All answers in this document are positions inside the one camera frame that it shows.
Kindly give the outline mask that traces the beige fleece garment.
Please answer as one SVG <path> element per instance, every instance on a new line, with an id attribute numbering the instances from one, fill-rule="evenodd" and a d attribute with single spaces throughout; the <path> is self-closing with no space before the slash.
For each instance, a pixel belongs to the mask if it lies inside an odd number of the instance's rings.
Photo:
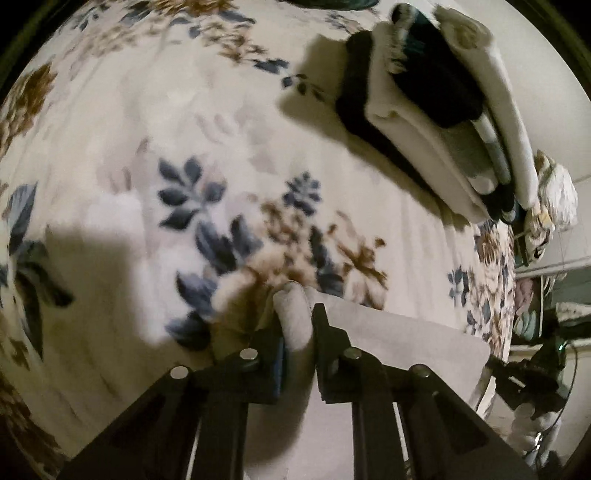
<path id="1" fill-rule="evenodd" d="M 274 405 L 249 409 L 245 440 L 247 479 L 353 478 L 352 412 L 322 402 L 315 378 L 311 311 L 322 303 L 329 323 L 384 364 L 425 364 L 470 407 L 488 388 L 490 354 L 477 337 L 422 319 L 370 309 L 290 282 L 266 299 L 260 326 L 279 321 L 287 348 L 287 378 Z"/>

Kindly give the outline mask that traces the white shelf unit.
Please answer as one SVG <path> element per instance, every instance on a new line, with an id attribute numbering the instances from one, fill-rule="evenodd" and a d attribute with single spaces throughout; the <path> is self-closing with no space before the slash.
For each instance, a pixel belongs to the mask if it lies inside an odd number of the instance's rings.
<path id="1" fill-rule="evenodd" d="M 555 333 L 590 347 L 590 266 L 517 275 L 511 352 L 532 353 Z"/>

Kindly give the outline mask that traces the black folded garment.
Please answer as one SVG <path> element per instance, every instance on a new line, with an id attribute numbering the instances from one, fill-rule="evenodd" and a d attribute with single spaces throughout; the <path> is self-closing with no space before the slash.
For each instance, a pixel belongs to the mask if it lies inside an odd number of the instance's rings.
<path id="1" fill-rule="evenodd" d="M 335 112 L 349 133 L 359 137 L 384 155 L 420 188 L 435 194 L 411 162 L 366 118 L 370 54 L 373 45 L 372 34 L 367 30 L 355 33 L 346 40 L 348 59 L 342 78 L 341 92 L 335 100 Z"/>

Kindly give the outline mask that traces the floral fleece blanket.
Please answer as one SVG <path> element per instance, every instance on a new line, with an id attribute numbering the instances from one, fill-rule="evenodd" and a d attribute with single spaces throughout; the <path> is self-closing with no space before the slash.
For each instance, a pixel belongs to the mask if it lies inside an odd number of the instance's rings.
<path id="1" fill-rule="evenodd" d="M 335 114 L 349 35 L 280 1 L 88 1 L 1 107 L 1 416 L 40 479 L 295 281 L 506 357 L 514 255 Z"/>

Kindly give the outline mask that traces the cream folded garment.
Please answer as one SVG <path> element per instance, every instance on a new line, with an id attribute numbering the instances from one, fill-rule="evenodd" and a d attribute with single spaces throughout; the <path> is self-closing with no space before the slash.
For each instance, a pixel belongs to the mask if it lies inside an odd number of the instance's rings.
<path id="1" fill-rule="evenodd" d="M 441 129 L 409 100 L 387 69 L 392 26 L 376 24 L 370 36 L 366 118 L 412 164 L 437 196 L 456 214 L 472 223 L 489 218 L 480 195 L 460 171 L 441 135 Z"/>

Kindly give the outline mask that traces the grey striped folded garment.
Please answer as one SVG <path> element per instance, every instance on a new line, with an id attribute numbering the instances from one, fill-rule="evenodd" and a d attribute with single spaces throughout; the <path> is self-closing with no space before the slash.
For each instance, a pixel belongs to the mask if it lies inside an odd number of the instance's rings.
<path id="1" fill-rule="evenodd" d="M 487 108 L 478 119 L 443 128 L 441 133 L 458 168 L 479 195 L 511 183 L 503 142 Z"/>

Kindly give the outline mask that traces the white crumpled plastic bag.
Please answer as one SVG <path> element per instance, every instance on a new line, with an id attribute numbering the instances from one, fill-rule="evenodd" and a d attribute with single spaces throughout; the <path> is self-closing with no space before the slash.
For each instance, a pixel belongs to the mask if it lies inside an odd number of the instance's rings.
<path id="1" fill-rule="evenodd" d="M 568 170 L 541 150 L 536 153 L 535 167 L 537 202 L 525 215 L 522 237 L 527 263 L 539 261 L 554 234 L 578 221 L 578 193 Z"/>

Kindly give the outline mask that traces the dark green folded garment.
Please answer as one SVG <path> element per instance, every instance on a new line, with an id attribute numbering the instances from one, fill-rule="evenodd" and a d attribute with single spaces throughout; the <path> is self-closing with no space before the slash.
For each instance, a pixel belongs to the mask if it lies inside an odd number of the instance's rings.
<path id="1" fill-rule="evenodd" d="M 394 83 L 442 128 L 480 118 L 485 96 L 440 30 L 416 7 L 391 12 L 388 71 Z"/>

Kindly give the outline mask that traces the white rolled garment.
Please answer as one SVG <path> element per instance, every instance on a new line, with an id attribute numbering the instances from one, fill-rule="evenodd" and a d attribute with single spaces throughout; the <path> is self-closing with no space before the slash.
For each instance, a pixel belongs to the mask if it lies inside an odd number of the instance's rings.
<path id="1" fill-rule="evenodd" d="M 534 154 L 494 35 L 481 22 L 452 8 L 438 5 L 434 16 L 448 45 L 475 77 L 486 97 L 504 140 L 518 203 L 525 210 L 536 207 L 539 182 Z"/>

